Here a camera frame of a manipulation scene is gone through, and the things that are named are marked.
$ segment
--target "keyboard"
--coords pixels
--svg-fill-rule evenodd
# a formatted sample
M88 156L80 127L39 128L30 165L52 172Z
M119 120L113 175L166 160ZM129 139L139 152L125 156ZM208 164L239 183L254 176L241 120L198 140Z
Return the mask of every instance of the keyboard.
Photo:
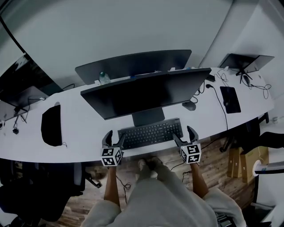
M179 118L160 121L151 125L132 127L118 131L119 138L126 134L123 150L144 147L173 140L173 133L183 137Z

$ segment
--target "black pad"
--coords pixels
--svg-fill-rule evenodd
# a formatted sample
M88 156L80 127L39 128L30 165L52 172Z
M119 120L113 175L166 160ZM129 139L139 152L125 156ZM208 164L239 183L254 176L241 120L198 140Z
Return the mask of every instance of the black pad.
M220 87L224 106L226 108L227 114L240 113L241 107L236 94L236 90L233 87Z
M50 146L62 145L60 105L49 108L43 113L41 135L43 141Z

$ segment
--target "white cable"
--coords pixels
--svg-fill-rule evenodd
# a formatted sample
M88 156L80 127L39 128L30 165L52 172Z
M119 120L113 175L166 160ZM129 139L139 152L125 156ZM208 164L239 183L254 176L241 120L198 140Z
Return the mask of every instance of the white cable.
M264 160L261 158L259 147L258 147L258 152L259 152L259 158L264 162Z

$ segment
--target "water bottle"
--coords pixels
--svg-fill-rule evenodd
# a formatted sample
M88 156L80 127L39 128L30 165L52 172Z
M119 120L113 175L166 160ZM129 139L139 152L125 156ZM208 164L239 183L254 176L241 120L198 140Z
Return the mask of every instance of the water bottle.
M99 81L101 82L101 85L110 83L110 77L105 72L100 72Z

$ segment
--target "foot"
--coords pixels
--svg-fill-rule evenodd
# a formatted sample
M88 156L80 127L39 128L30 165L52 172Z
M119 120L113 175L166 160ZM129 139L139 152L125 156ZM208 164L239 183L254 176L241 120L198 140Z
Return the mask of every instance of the foot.
M148 165L151 170L154 170L156 166L163 165L163 162L157 156L154 156L148 160Z
M140 171L143 169L143 167L144 167L145 165L147 165L145 159L140 159L140 160L138 161L138 167L140 168Z

